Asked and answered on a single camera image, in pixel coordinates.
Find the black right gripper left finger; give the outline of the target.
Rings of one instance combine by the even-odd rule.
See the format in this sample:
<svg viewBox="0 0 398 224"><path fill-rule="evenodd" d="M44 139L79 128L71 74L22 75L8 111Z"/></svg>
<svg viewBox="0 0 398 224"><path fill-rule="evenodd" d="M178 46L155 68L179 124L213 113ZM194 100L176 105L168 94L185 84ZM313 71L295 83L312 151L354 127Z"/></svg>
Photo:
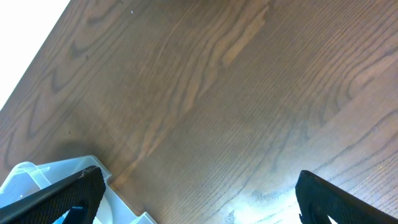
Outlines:
<svg viewBox="0 0 398 224"><path fill-rule="evenodd" d="M1 223L92 224L106 186L99 167L89 166L1 209Z"/></svg>

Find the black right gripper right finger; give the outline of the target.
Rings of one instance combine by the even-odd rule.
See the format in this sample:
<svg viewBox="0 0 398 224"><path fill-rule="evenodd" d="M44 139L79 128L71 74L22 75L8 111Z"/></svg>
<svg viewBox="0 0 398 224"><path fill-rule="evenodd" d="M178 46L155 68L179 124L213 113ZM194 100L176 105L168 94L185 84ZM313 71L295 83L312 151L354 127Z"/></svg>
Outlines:
<svg viewBox="0 0 398 224"><path fill-rule="evenodd" d="M397 224L397 219L374 208L308 170L302 170L295 195L303 224Z"/></svg>

